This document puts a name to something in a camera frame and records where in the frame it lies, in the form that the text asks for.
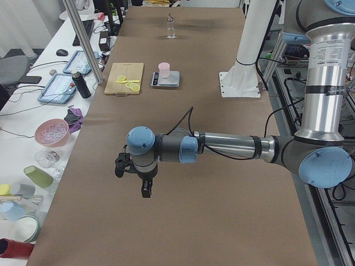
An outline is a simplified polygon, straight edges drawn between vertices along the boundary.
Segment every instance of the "pink cup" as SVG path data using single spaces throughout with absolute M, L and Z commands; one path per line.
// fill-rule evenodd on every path
M 170 64 L 167 62 L 160 63 L 158 65 L 160 76 L 164 79 L 169 77 L 170 74 Z

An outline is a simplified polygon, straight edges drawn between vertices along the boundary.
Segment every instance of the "black mouse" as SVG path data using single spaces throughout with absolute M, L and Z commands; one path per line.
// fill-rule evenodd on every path
M 56 55 L 59 57 L 66 57 L 68 55 L 68 51 L 64 49 L 59 49 L 57 50 Z

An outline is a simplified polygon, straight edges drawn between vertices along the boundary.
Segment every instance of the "wooden cutting board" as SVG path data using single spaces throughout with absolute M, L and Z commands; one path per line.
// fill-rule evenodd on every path
M 109 79 L 107 81 L 104 94 L 116 95 L 116 94 L 139 94 L 139 91 L 132 91 L 126 87 L 126 84 L 117 83 L 117 77 L 125 75 L 126 80 L 138 79 L 142 81 L 144 63 L 113 63 Z

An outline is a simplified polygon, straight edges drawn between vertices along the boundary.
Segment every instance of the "bowl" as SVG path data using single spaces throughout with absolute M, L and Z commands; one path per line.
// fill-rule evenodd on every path
M 39 223 L 35 216 L 23 216 L 13 223 L 8 231 L 8 237 L 15 241 L 32 242 L 39 234 Z
M 69 125 L 63 119 L 50 119 L 39 126 L 34 139 L 45 147 L 63 146 L 69 139 Z

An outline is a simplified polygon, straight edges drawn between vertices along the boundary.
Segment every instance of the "brown table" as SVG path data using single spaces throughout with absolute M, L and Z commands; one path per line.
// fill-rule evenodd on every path
M 173 40 L 164 38 L 169 12 Z M 114 174 L 130 129 L 167 132 L 190 106 L 194 130 L 262 135 L 267 92 L 220 95 L 218 73 L 233 65 L 243 24 L 239 9 L 129 9 L 104 76 L 113 62 L 143 62 L 141 94 L 119 98 L 98 87 L 28 266 L 316 265 L 291 175 L 280 166 L 218 155 L 160 163 L 151 199 L 141 197 L 136 175 Z M 176 90 L 149 86 L 164 61 L 181 73 Z M 277 134 L 275 121 L 268 133 Z

